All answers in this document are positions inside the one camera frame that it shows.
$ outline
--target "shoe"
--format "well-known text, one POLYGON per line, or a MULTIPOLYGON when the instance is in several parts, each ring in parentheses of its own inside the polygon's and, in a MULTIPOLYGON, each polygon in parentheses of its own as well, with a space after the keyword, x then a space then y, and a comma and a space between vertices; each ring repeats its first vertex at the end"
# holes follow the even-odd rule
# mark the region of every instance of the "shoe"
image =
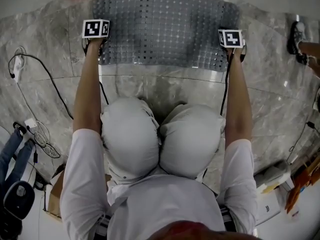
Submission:
POLYGON ((308 62, 309 62, 309 58, 308 56, 303 53, 303 54, 296 54, 295 55, 295 59, 297 62, 299 62, 300 64, 302 65, 308 65, 308 62))
POLYGON ((18 129, 20 131, 21 136, 25 135, 27 133, 26 128, 24 128, 21 124, 18 122, 13 123, 13 128, 18 129))
POLYGON ((286 49, 289 54, 302 55, 300 49, 299 49, 299 43, 300 42, 306 42, 306 34, 305 34, 305 24, 301 21, 296 21, 291 26, 291 31, 289 35, 288 42, 286 44, 286 49))

